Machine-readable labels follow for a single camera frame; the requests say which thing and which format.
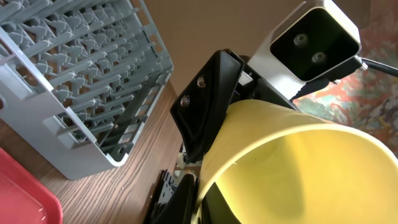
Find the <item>yellow plastic cup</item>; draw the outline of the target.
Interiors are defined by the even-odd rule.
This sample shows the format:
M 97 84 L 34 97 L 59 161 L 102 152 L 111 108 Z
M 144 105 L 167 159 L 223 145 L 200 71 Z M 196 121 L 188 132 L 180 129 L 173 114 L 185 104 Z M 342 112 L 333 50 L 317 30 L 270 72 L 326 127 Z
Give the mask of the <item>yellow plastic cup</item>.
M 260 100 L 229 106 L 197 203 L 212 187 L 241 223 L 397 222 L 397 158 L 382 142 Z

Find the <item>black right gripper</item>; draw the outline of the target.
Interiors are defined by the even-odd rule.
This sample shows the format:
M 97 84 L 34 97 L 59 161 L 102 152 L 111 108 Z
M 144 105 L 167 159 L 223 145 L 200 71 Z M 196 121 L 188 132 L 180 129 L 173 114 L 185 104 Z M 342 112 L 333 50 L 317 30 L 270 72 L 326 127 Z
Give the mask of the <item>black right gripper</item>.
M 329 85 L 327 78 L 307 82 L 288 100 L 248 65 L 250 57 L 230 49 L 217 50 L 173 103 L 170 114 L 183 139 L 188 162 L 209 151 L 233 103 L 261 100 L 290 109 L 291 102 Z

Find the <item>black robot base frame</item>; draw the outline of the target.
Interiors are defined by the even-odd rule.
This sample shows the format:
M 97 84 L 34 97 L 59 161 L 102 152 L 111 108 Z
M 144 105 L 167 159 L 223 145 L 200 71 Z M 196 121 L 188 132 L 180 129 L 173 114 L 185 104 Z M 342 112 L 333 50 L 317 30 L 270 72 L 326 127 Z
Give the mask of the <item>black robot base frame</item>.
M 198 181 L 198 174 L 201 168 L 201 162 L 189 163 L 185 147 L 179 150 L 174 170 L 162 170 L 159 172 L 157 182 L 154 185 L 154 191 L 148 196 L 148 208 L 144 218 L 144 223 L 156 223 L 155 212 L 158 211 L 158 203 L 166 203 L 182 178 L 186 174 L 191 174 Z

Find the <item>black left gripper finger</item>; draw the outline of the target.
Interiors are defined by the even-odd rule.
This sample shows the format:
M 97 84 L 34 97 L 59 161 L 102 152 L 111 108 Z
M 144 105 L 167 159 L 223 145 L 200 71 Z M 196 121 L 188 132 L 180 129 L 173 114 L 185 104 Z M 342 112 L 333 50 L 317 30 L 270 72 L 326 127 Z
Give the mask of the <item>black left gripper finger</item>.
M 156 223 L 239 223 L 218 186 L 213 184 L 201 201 L 200 213 L 194 213 L 198 192 L 198 181 L 191 174 L 186 174 L 166 203 L 158 203 L 155 212 Z

